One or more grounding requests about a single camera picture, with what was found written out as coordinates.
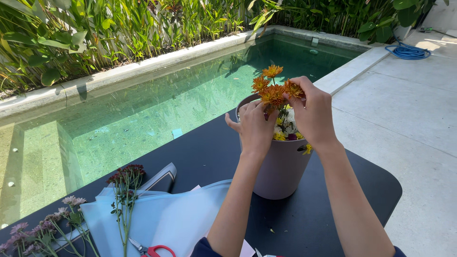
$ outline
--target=concrete pool coping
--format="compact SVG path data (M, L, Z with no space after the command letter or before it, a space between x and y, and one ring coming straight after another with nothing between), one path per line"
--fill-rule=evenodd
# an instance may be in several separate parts
M389 52L384 49L383 44L376 43L367 45L366 42L360 42L357 38L333 34L319 34L317 32L279 25L269 26L264 35L273 33L302 38L309 41L315 37L319 39L320 43L339 48L359 51L368 49L363 54L314 83L317 87L331 95L338 92L341 88L349 84L389 54ZM163 54L137 63L113 68L105 72L31 91L26 93L25 96L13 96L0 102L0 118L20 114L46 105L55 105L58 102L61 102L62 104L58 104L56 110L61 109L67 105L65 100L68 100L71 97L86 94L89 91L104 87L106 87L104 91L110 91L110 85L127 81L152 71L157 71L244 43L255 43L254 40L258 38L259 35L260 30L253 35L252 31L247 31L211 42L202 43L194 47Z

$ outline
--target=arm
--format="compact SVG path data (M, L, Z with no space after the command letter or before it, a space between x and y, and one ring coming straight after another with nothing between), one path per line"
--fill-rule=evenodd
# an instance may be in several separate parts
M243 150L227 196L207 237L213 251L224 257L239 257L255 179L271 145L279 112L275 111L266 121L264 109L260 101L242 106L240 123L233 122L229 114L225 114L227 125L239 133Z
M305 76L291 79L303 89L303 102L290 97L300 133L313 146L324 167L325 183L336 230L347 257L392 257L395 249L371 208L335 135L332 97Z

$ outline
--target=gray bucket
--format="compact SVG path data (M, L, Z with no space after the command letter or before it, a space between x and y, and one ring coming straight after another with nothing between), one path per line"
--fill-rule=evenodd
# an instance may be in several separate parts
M253 94L238 104L235 110L235 117L237 117L238 122L238 109L246 103L259 98L260 96ZM307 143L306 139L294 141L272 140L271 147L260 167L259 175L254 185L254 193L271 200L283 199L292 195L297 189L306 165L308 165L308 161L311 158L311 154L303 155L303 151L297 151L298 148Z

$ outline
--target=green pool water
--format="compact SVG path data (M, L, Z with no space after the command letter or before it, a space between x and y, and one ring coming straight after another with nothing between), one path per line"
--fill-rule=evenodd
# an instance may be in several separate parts
M271 64L284 66L277 82L301 75L314 82L360 54L269 35L3 120L0 224L170 142L172 130L185 134L231 110Z

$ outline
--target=navy sleeve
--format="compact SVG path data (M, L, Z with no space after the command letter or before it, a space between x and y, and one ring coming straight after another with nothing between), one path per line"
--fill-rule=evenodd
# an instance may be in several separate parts
M400 250L400 248L394 246L395 248L395 254L393 257L406 257L406 255Z
M222 257L211 249L206 237L200 239L194 247L191 257Z

